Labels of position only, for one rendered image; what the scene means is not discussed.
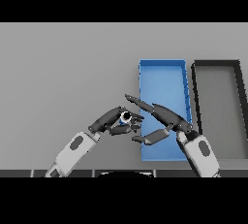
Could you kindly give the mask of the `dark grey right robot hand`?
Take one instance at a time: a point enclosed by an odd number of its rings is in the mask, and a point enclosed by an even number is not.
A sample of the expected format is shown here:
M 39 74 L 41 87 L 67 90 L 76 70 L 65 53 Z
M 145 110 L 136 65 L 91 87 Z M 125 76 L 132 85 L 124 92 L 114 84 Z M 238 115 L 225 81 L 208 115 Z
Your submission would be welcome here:
M 153 145 L 167 138 L 170 135 L 170 130 L 176 133 L 182 132 L 185 135 L 186 140 L 189 142 L 200 135 L 193 129 L 193 125 L 191 123 L 172 110 L 158 104 L 148 105 L 142 100 L 128 94 L 126 94 L 125 97 L 129 102 L 134 103 L 142 110 L 149 112 L 159 122 L 166 126 L 165 129 L 156 130 L 144 137 L 134 136 L 132 138 L 134 142 L 144 143 L 145 145 Z

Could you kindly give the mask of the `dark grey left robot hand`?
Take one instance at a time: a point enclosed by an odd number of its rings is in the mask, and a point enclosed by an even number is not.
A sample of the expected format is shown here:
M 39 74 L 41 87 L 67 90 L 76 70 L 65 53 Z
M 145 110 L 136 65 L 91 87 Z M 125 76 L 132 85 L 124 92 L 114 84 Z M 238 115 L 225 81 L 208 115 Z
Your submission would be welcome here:
M 131 114 L 132 119 L 129 124 L 121 125 L 119 123 L 120 115 L 123 112 L 129 112 Z M 142 122 L 143 120 L 143 116 L 130 112 L 125 107 L 116 107 L 99 117 L 92 125 L 88 127 L 88 130 L 92 134 L 97 132 L 104 133 L 106 130 L 108 130 L 112 136 L 128 134 L 132 131 L 137 132 L 137 130 L 140 128 L 139 122 Z

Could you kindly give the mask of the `blue pipe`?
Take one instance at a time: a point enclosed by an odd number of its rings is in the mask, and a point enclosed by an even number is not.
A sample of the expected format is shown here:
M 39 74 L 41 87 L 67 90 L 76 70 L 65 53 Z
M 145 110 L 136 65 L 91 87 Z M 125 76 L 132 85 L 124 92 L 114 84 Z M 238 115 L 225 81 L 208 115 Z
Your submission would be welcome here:
M 132 119 L 132 116 L 131 116 L 131 114 L 129 112 L 123 112 L 120 115 L 119 123 L 121 125 L 126 125 L 126 124 L 129 124 L 131 122 L 131 119 Z

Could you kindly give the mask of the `blue bin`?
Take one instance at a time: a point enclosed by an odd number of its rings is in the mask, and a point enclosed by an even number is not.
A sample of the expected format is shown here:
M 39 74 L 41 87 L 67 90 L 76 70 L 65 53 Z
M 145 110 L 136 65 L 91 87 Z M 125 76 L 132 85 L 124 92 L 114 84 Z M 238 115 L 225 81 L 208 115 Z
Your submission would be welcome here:
M 184 59 L 141 59 L 139 61 L 139 98 L 159 104 L 192 122 L 188 73 Z M 176 134 L 154 145 L 141 145 L 142 162 L 185 161 Z

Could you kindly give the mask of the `dark grey bin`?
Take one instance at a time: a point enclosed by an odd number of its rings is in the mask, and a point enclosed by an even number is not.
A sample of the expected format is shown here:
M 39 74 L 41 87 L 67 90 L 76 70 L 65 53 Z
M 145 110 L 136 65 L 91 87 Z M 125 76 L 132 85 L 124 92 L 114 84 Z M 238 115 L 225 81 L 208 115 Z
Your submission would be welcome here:
M 191 66 L 197 123 L 220 160 L 248 159 L 248 101 L 239 60 Z

